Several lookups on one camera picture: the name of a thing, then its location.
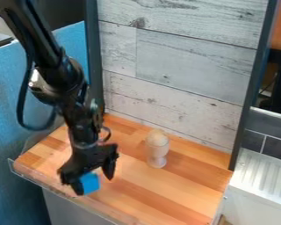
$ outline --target wooden cutting board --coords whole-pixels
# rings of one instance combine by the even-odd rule
[[[61,185],[56,171],[71,147],[66,127],[25,152],[14,163],[18,173],[92,212],[125,224],[210,224],[231,177],[230,155],[170,135],[168,163],[162,169],[146,164],[145,138],[150,127],[112,115],[104,117],[119,144],[115,178],[102,175],[101,189],[76,197]]]

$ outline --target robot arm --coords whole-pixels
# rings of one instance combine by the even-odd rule
[[[39,101],[52,105],[54,113],[58,111],[64,117],[72,156],[58,172],[64,185],[71,185],[78,195],[86,194],[85,176],[96,168],[101,167],[107,178],[113,178],[119,157],[118,146],[102,145],[110,138],[111,132],[103,126],[103,112],[88,94],[90,87],[79,63],[59,47],[31,0],[10,2],[11,5],[2,9],[0,14],[24,47],[28,67],[35,62],[33,73],[27,70],[22,90],[29,84],[30,91]],[[18,99],[18,122],[23,127],[39,130],[23,121],[23,93],[25,91],[21,91]],[[104,140],[99,139],[102,128],[109,133]]]

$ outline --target blue fabric panel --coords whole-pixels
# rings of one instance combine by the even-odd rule
[[[84,22],[54,32],[68,55],[88,72]],[[18,42],[0,47],[0,225],[50,224],[41,190],[10,172],[7,158],[16,158],[27,138],[40,133],[24,130],[16,119],[18,92],[25,73],[25,51]],[[25,120],[42,124],[50,112],[33,96],[26,102]]]

